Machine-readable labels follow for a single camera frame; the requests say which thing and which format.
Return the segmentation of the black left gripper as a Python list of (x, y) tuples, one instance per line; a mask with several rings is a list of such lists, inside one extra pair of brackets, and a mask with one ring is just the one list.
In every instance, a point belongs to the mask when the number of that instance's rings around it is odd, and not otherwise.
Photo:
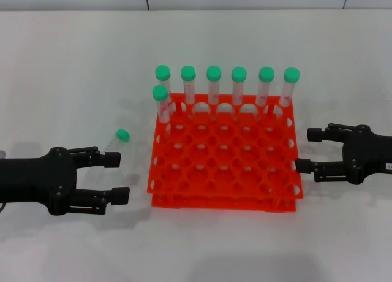
[(71, 213), (104, 215), (108, 204), (128, 204), (130, 188), (75, 189), (76, 167), (119, 168), (120, 162), (120, 152), (101, 153), (96, 146), (54, 147), (39, 158), (1, 159), (1, 203), (37, 202), (55, 216), (69, 207)]

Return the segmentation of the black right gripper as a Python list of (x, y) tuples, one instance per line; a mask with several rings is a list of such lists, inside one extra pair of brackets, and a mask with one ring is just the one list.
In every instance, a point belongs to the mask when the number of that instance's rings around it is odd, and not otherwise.
[(391, 174), (391, 137), (373, 133), (369, 126), (347, 126), (329, 123), (321, 128), (308, 128), (309, 142), (323, 140), (343, 143), (343, 161), (316, 162), (295, 159), (298, 173), (314, 174), (315, 182), (344, 181), (361, 184), (373, 174)]

